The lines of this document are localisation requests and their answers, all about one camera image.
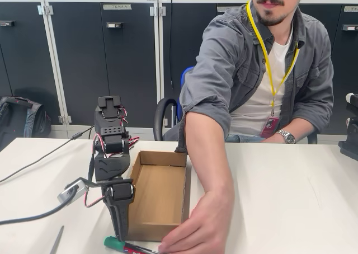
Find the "person's right hand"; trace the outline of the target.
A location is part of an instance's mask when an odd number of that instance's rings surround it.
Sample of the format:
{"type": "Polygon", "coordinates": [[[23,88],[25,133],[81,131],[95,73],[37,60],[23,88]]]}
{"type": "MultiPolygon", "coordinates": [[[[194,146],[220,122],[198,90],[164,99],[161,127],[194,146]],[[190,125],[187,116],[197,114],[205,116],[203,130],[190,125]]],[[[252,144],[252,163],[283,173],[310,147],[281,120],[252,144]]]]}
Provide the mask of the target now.
{"type": "Polygon", "coordinates": [[[206,192],[190,217],[162,239],[159,253],[224,253],[233,205],[231,191],[206,192]]]}

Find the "person's left hand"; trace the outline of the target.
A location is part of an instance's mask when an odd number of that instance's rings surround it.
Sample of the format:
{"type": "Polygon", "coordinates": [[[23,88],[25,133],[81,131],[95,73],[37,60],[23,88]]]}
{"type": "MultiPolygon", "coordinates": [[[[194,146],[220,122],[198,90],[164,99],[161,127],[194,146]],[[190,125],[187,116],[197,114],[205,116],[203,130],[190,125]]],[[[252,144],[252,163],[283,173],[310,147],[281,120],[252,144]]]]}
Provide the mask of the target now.
{"type": "Polygon", "coordinates": [[[271,137],[264,139],[262,141],[263,143],[278,143],[278,144],[285,144],[285,138],[278,134],[275,133],[274,135],[272,135],[271,137]]]}

